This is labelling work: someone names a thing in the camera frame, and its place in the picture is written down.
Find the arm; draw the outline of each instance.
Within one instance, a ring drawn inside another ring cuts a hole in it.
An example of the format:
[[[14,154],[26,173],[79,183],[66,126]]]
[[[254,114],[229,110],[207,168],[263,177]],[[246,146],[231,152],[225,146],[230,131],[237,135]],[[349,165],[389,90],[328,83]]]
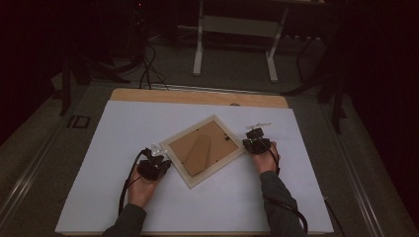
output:
[[[131,237],[139,236],[141,233],[146,216],[144,208],[153,197],[160,181],[147,181],[140,178],[138,172],[133,172],[129,181],[131,185],[128,187],[128,204],[124,207],[115,225],[109,227],[102,234],[104,237]]]
[[[275,142],[273,142],[273,145],[271,146],[271,151],[277,156],[276,159],[279,161],[281,156],[278,154]],[[265,200],[264,207],[269,226],[271,227],[271,236],[306,236],[296,215],[269,201],[270,199],[284,202],[297,209],[295,199],[291,196],[285,184],[275,173],[277,165],[271,153],[267,151],[260,155],[252,155],[252,158],[256,170],[260,174],[262,193]]]
[[[273,171],[267,171],[260,176],[263,195],[271,200],[280,201],[297,209],[296,201]],[[264,201],[265,212],[271,227],[271,236],[306,236],[299,224],[298,217],[289,210]]]

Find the wooden picture frame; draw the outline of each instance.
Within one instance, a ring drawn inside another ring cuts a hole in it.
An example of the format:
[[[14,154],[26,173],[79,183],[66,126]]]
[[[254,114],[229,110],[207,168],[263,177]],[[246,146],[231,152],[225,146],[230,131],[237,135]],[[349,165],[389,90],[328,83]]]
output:
[[[190,189],[245,151],[241,140],[217,116],[198,122],[160,145]]]

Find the table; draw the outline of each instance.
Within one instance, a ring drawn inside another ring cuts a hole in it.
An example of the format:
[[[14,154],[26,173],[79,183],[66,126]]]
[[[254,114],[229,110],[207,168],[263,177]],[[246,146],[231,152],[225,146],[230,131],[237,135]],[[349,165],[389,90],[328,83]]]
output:
[[[278,9],[278,20],[255,20],[243,19],[237,17],[214,16],[205,13],[205,0],[200,1],[199,20],[198,20],[198,43],[195,54],[195,62],[193,74],[201,75],[203,60],[203,36],[204,32],[228,33],[246,36],[257,36],[272,38],[272,45],[266,51],[266,60],[268,71],[272,83],[278,82],[277,70],[275,68],[274,54],[277,49],[279,39],[282,35],[289,10],[292,5],[311,4],[317,6],[336,6],[336,4],[325,3],[323,0],[277,0],[277,1],[260,1],[259,4],[270,4],[270,6]]]
[[[255,102],[264,108],[252,107]],[[275,126],[265,133],[279,141],[283,181],[306,215],[309,230],[311,225],[311,232],[332,232],[293,111],[287,107],[285,99],[278,96],[116,90],[105,108],[55,231],[66,235],[95,234],[112,225],[126,172],[136,153],[149,146],[149,142],[177,133],[207,114],[218,115],[236,135],[243,132],[240,136],[244,136],[243,123],[272,113],[269,115],[276,118]],[[191,190],[175,168],[164,179],[146,208],[143,234],[259,235],[269,230],[259,180],[246,154]]]

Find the floor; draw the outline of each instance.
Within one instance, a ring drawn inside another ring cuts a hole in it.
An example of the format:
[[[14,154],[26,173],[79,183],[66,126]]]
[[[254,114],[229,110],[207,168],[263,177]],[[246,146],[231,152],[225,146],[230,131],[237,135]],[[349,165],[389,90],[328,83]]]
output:
[[[202,75],[193,76],[194,33],[190,36],[177,44],[150,43],[156,51],[150,73],[152,88],[165,89],[164,80],[170,90],[279,95],[301,85],[295,57],[304,42],[298,39],[280,41],[275,56],[280,82],[272,84],[261,48],[244,50],[213,41],[207,41],[205,47]],[[322,49],[321,42],[316,41],[301,59],[304,75],[315,67]],[[148,48],[147,58],[151,59],[152,54]],[[61,236],[54,233],[54,227],[104,106],[115,88],[138,87],[142,72],[139,68],[122,75],[131,81],[127,85],[110,82],[95,72],[89,86],[73,82],[72,107],[66,116],[58,115],[60,101],[50,99],[0,147],[0,200],[6,204],[0,213],[1,236]],[[347,117],[341,119],[342,134],[338,135],[330,123],[331,104],[318,104],[317,91],[314,88],[287,100],[320,189],[346,236],[419,236],[351,99],[344,99]],[[85,129],[66,127],[71,116],[90,117],[90,125]],[[36,169],[28,169],[31,162]],[[12,203],[10,194],[15,188],[22,190],[25,198],[21,196]],[[332,221],[335,232],[323,236],[343,236],[335,219]]]

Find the wire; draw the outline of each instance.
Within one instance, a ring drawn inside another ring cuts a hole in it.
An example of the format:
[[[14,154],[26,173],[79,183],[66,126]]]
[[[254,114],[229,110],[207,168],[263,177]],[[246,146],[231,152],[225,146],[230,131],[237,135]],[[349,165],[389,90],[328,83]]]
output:
[[[147,82],[148,82],[148,87],[149,89],[151,89],[151,85],[150,85],[150,81],[149,81],[149,74],[148,74],[148,69],[150,67],[150,65],[153,63],[154,58],[156,57],[156,50],[154,49],[154,47],[152,47],[151,45],[147,44],[148,47],[150,47],[153,51],[153,56],[151,58],[151,60],[149,61],[149,63],[147,64],[147,62],[144,60],[144,65],[145,65],[145,70],[144,72],[142,72],[141,78],[139,79],[139,89],[141,89],[142,86],[142,81],[144,80],[145,75],[147,75]]]
[[[165,83],[166,81],[166,76],[163,73],[158,72],[154,66],[152,64],[150,64],[150,69],[154,72],[154,74],[156,75],[156,77],[158,78],[158,80],[166,87],[166,89],[169,91],[169,87],[167,86],[167,84]]]
[[[137,180],[139,180],[141,178],[142,178],[142,176],[140,176],[140,177],[136,178],[135,180],[133,180],[131,183],[129,183],[129,185],[128,185],[127,188],[129,188],[129,186],[131,186],[133,183],[135,183],[135,181],[137,181]]]
[[[329,201],[327,201],[326,196],[323,196],[323,197],[324,197],[324,203],[326,203],[327,208],[329,208],[330,213],[332,213],[333,218],[335,218],[336,223],[338,224],[338,227],[339,227],[339,229],[340,229],[340,231],[341,231],[341,233],[342,233],[342,236],[343,236],[343,237],[346,237],[345,232],[343,231],[342,225],[341,225],[341,223],[340,223],[340,221],[339,221],[338,217],[336,216],[335,212],[333,211],[332,206],[330,206]]]
[[[139,177],[138,179],[134,180],[133,182],[129,182],[129,179],[132,175],[133,170],[135,169],[135,165],[136,162],[138,161],[139,157],[142,155],[143,151],[139,152],[138,155],[135,157],[135,160],[132,163],[131,169],[129,171],[129,175],[128,178],[126,179],[126,181],[124,182],[124,187],[123,187],[123,191],[121,192],[121,196],[120,196],[120,204],[119,204],[119,208],[118,208],[118,215],[121,214],[121,212],[123,212],[123,207],[124,207],[124,200],[126,199],[126,190],[128,189],[128,187],[130,185],[132,185],[135,181],[139,180],[141,177]]]
[[[275,157],[275,154],[274,154],[274,152],[272,152],[272,150],[270,149],[270,147],[268,147],[265,143],[263,143],[263,141],[262,141],[262,139],[261,138],[257,138],[257,140],[260,142],[260,143],[262,143],[262,145],[263,146],[265,146],[265,148],[269,151],[269,153],[271,153],[271,155],[272,155],[272,158],[274,159],[274,161],[275,161],[275,164],[277,164],[277,175],[279,175],[280,174],[280,160],[279,159],[277,159],[276,157]],[[271,142],[271,144],[274,146],[274,148],[275,148],[275,150],[277,151],[277,153],[278,153],[278,150],[277,150],[277,148],[275,147],[275,145],[274,145],[274,143],[273,142]],[[304,229],[304,232],[306,233],[306,234],[308,234],[308,223],[307,223],[307,220],[305,219],[305,217],[304,217],[304,215],[301,213],[301,212],[299,212],[297,209],[295,209],[295,208],[293,208],[292,206],[290,206],[290,205],[288,205],[288,204],[286,204],[286,203],[284,203],[284,202],[281,202],[281,201],[278,201],[278,200],[273,200],[273,199],[270,199],[270,198],[267,198],[266,196],[263,196],[265,199],[267,199],[268,201],[270,201],[272,204],[275,204],[275,205],[277,205],[277,206],[280,206],[280,207],[282,207],[282,208],[284,208],[284,209],[287,209],[287,210],[289,210],[291,213],[293,213],[294,215],[296,215],[299,219],[301,219],[301,221],[302,221],[302,225],[303,225],[303,229]]]
[[[271,153],[272,158],[275,161],[275,164],[277,165],[277,170],[275,173],[277,173],[277,175],[280,174],[280,159],[277,159],[278,157],[275,157],[275,154],[272,152],[272,150],[270,149],[270,147],[268,147],[265,143],[263,143],[262,139],[260,137],[256,138],[263,146],[265,146],[265,148],[269,151],[269,153]]]

